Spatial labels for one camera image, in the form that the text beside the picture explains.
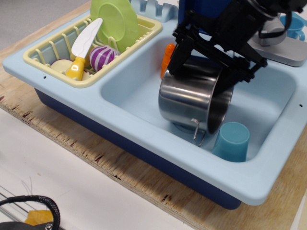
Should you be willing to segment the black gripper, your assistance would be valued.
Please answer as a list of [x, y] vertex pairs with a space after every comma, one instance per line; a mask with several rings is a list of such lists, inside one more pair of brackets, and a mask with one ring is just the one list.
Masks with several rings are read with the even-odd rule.
[[284, 34], [285, 29], [263, 32], [267, 21], [284, 12], [284, 0], [231, 0], [217, 18], [187, 10], [183, 22], [173, 32], [176, 47], [168, 72], [176, 74], [192, 50], [196, 50], [223, 68], [213, 96], [222, 94], [239, 81], [249, 82], [259, 68], [267, 66], [267, 61], [248, 44], [248, 40], [256, 33], [260, 38]]

